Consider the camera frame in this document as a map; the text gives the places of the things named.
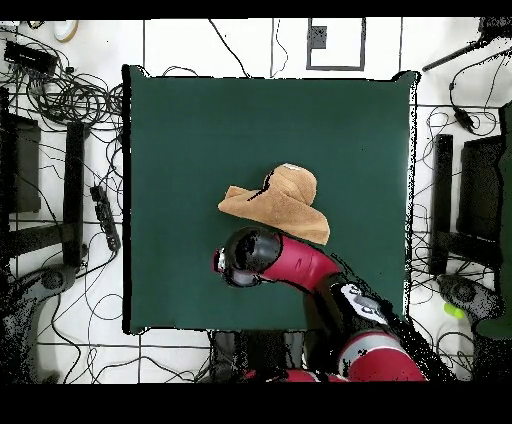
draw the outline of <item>green table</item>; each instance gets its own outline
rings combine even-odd
[[[313,206],[331,228],[324,250],[400,313],[416,75],[392,82],[150,78],[125,66],[130,331],[306,329],[301,293],[280,284],[231,288],[211,270],[214,249],[254,224],[217,209],[227,188],[257,189],[282,163],[317,177]]]

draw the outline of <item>tile grout line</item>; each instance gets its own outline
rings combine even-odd
[[[270,78],[274,69],[274,18],[272,18],[272,33],[270,34]]]
[[[140,384],[140,371],[142,363],[142,335],[139,334],[139,364],[137,369],[137,383]]]
[[[404,34],[404,18],[400,17],[400,49],[398,50],[398,72],[402,70],[402,42]]]
[[[142,20],[142,67],[146,68],[146,20]]]
[[[409,103],[409,106],[412,107],[412,106],[416,106],[416,107],[449,107],[449,108],[453,108],[452,105],[426,105],[426,104],[411,104]],[[459,106],[460,108],[463,108],[463,109],[493,109],[493,110],[498,110],[500,109],[499,106],[475,106],[475,105],[471,105],[471,106]]]
[[[9,222],[16,222],[15,219],[9,219]],[[27,222],[27,223],[39,223],[39,224],[54,224],[55,221],[52,219],[18,219],[18,222]],[[57,220],[59,224],[63,224],[64,221]],[[82,221],[82,224],[91,224],[91,225],[99,225],[99,221]],[[114,221],[116,225],[123,225],[120,221]]]
[[[18,42],[18,32],[19,32],[19,28],[18,28],[18,26],[16,26],[16,42]],[[15,109],[15,113],[16,113],[16,115],[18,115],[18,80],[17,79],[16,79],[14,85],[16,87],[16,92],[15,92],[15,96],[16,96],[16,109]],[[16,205],[16,231],[18,231],[18,207],[17,207],[17,205]],[[16,279],[20,278],[18,271],[19,271],[19,256],[16,256]]]
[[[36,342],[39,346],[69,346],[74,347],[75,345],[78,347],[108,347],[108,348],[128,348],[128,349],[138,349],[139,345],[116,345],[116,344],[101,344],[101,343],[75,343],[70,344],[66,342]],[[179,345],[152,345],[152,344],[141,344],[141,348],[155,348],[155,349],[198,349],[198,350],[208,350],[210,349],[210,346],[179,346]]]

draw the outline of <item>cloth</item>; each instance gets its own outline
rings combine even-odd
[[[219,209],[325,245],[329,239],[329,224],[327,218],[311,206],[315,196],[315,176],[307,169],[286,163],[266,176],[261,190],[230,186]]]

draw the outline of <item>folded towel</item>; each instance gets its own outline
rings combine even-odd
[[[261,190],[230,186],[219,210],[325,245],[329,224],[311,207],[315,195],[315,176],[307,169],[284,164],[267,175]]]

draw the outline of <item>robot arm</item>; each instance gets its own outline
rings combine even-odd
[[[342,260],[313,246],[278,231],[246,227],[215,252],[213,269],[234,287],[279,282],[305,294],[308,324],[321,328],[306,335],[313,370],[364,381],[455,380],[389,302]]]

